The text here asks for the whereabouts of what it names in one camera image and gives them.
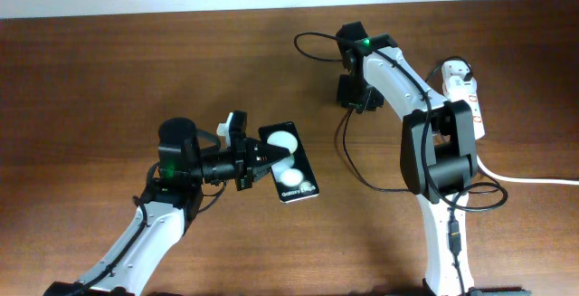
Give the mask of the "black Galaxy smartphone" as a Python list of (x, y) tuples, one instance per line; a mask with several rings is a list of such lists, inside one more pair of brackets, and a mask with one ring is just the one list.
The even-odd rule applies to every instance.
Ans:
[(271, 167), (280, 201), (287, 204), (318, 196), (319, 185), (295, 124), (281, 122), (260, 127), (258, 132), (263, 142), (289, 151), (288, 157)]

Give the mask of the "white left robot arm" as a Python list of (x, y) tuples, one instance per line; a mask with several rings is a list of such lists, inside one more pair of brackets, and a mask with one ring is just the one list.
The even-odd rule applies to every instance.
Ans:
[(245, 134), (246, 114), (230, 113), (215, 133), (173, 118), (158, 130), (159, 160), (133, 202), (135, 217), (102, 259), (76, 282), (53, 282), (48, 295), (139, 295), (170, 248), (201, 212), (204, 184), (240, 190), (265, 176), (298, 148), (291, 134), (259, 141)]

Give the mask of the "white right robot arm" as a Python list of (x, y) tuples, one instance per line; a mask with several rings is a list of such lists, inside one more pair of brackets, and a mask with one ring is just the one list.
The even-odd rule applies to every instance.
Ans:
[(470, 105), (434, 91), (390, 35), (371, 37), (354, 22), (336, 38), (347, 71), (339, 80), (338, 103), (358, 113), (389, 104), (403, 124), (400, 167), (422, 210), (425, 288), (431, 295), (468, 294), (474, 283), (462, 235), (478, 172)]

